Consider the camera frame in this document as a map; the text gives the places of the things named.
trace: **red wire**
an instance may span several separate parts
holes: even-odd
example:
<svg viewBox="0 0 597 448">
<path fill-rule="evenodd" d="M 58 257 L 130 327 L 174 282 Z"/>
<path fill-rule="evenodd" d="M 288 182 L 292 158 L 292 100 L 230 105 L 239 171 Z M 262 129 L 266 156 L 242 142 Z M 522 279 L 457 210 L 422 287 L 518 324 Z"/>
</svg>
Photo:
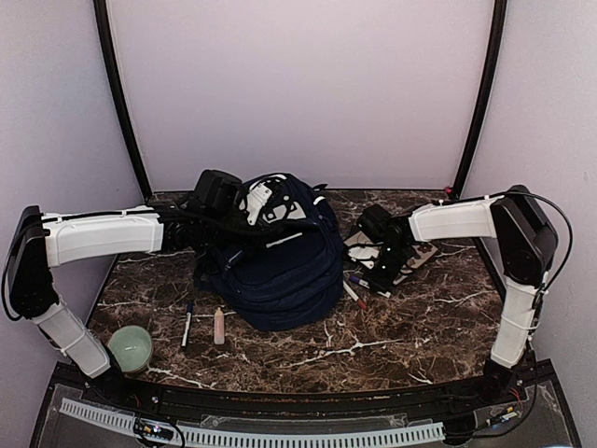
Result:
<svg viewBox="0 0 597 448">
<path fill-rule="evenodd" d="M 137 397 L 136 395 L 131 395 L 131 397 L 133 397 L 134 400 L 137 402 L 137 409 L 139 409 L 141 407 L 141 400 L 139 400 L 139 397 Z"/>
<path fill-rule="evenodd" d="M 512 394 L 514 397 L 516 397 L 516 401 L 519 403 L 519 407 L 521 408 L 521 412 L 524 412 L 524 405 L 522 404 L 521 394 L 519 393 L 519 391 L 516 390 L 514 387 L 512 387 L 510 389 L 510 394 Z"/>
</svg>

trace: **white wall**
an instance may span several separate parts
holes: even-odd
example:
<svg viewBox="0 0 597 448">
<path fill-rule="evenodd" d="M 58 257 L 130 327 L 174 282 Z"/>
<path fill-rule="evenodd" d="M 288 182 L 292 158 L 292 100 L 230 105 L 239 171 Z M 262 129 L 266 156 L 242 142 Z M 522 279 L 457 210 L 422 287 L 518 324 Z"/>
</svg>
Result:
<svg viewBox="0 0 597 448">
<path fill-rule="evenodd" d="M 154 190 L 203 168 L 333 187 L 443 189 L 493 0 L 108 2 Z"/>
<path fill-rule="evenodd" d="M 87 0 L 0 2 L 0 259 L 21 210 L 80 212 L 142 201 L 112 105 Z M 109 265 L 60 268 L 57 288 L 86 318 Z M 29 446 L 59 357 L 33 324 L 0 313 L 0 446 Z"/>
<path fill-rule="evenodd" d="M 515 183 L 559 204 L 575 228 L 535 346 L 551 357 L 584 441 L 597 446 L 597 3 L 510 2 L 493 97 L 466 196 Z M 558 225 L 562 247 L 565 227 Z"/>
</svg>

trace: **green glass bowl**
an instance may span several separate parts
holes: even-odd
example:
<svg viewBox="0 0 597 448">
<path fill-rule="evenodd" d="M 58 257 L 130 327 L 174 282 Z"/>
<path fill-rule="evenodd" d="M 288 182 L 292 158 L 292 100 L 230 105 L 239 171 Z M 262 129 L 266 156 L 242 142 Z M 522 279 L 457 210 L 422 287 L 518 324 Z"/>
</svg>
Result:
<svg viewBox="0 0 597 448">
<path fill-rule="evenodd" d="M 129 325 L 112 335 L 108 348 L 124 373 L 137 373 L 149 365 L 153 342 L 146 329 Z"/>
</svg>

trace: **curved black pole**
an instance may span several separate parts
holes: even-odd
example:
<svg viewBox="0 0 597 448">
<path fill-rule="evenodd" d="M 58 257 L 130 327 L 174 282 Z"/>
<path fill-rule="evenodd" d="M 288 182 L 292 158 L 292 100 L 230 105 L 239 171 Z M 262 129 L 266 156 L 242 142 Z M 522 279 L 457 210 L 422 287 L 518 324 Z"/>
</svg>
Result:
<svg viewBox="0 0 597 448">
<path fill-rule="evenodd" d="M 489 34 L 489 44 L 487 45 L 485 65 L 483 66 L 483 75 L 481 76 L 479 85 L 479 95 L 477 96 L 477 103 L 475 104 L 475 111 L 473 112 L 470 129 L 468 130 L 463 157 L 460 159 L 458 173 L 456 174 L 456 178 L 451 187 L 450 197 L 452 199 L 460 198 L 460 195 L 463 193 L 466 178 L 468 177 L 468 172 L 470 171 L 473 158 L 475 157 L 475 150 L 477 149 L 485 113 L 487 112 L 489 97 L 492 92 L 493 77 L 495 75 L 495 67 L 497 66 L 497 56 L 500 52 L 502 33 L 504 32 L 504 23 L 506 21 L 506 6 L 507 0 L 495 0 L 493 5 L 492 29 Z"/>
<path fill-rule="evenodd" d="M 137 183 L 141 189 L 141 193 L 147 200 L 151 197 L 152 191 L 147 178 L 146 168 L 141 160 L 141 153 L 137 141 L 132 130 L 131 117 L 129 116 L 129 109 L 127 108 L 124 99 L 124 90 L 120 82 L 120 74 L 118 73 L 118 65 L 116 61 L 116 53 L 114 52 L 114 42 L 112 41 L 112 34 L 110 33 L 110 21 L 108 19 L 108 9 L 105 0 L 93 0 L 95 6 L 95 20 L 97 22 L 97 31 L 100 35 L 100 44 L 102 46 L 102 53 L 104 54 L 105 71 L 108 75 L 108 82 L 110 83 L 110 90 L 112 91 L 112 99 L 118 114 L 118 121 L 120 122 L 120 129 L 124 137 L 124 143 L 131 158 L 132 169 L 137 177 Z"/>
</svg>

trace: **black bracket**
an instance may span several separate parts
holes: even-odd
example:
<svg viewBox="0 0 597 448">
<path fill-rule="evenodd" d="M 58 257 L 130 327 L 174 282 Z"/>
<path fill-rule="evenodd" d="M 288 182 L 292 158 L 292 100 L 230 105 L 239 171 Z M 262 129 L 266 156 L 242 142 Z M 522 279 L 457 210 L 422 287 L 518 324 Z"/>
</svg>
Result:
<svg viewBox="0 0 597 448">
<path fill-rule="evenodd" d="M 380 247 L 380 255 L 375 261 L 373 269 L 366 271 L 363 275 L 363 279 L 368 282 L 372 291 L 384 293 L 391 289 L 394 286 L 394 281 L 406 266 L 407 261 L 416 256 L 416 251 L 412 246 L 414 239 L 410 230 L 409 214 L 410 212 L 405 212 L 403 215 L 388 217 L 381 220 L 376 226 L 373 225 L 373 220 L 368 226 L 360 226 L 363 233 L 373 242 L 379 240 L 379 236 L 376 239 L 376 234 L 380 235 L 383 231 L 383 237 L 381 238 L 383 244 Z"/>
<path fill-rule="evenodd" d="M 523 185 L 513 193 L 529 193 Z M 535 199 L 507 195 L 491 205 L 493 224 L 506 276 L 523 285 L 541 287 L 553 262 L 558 234 Z"/>
<path fill-rule="evenodd" d="M 26 319 L 44 314 L 60 299 L 54 290 L 46 253 L 46 235 L 37 205 L 25 208 L 7 265 L 10 306 Z"/>
</svg>

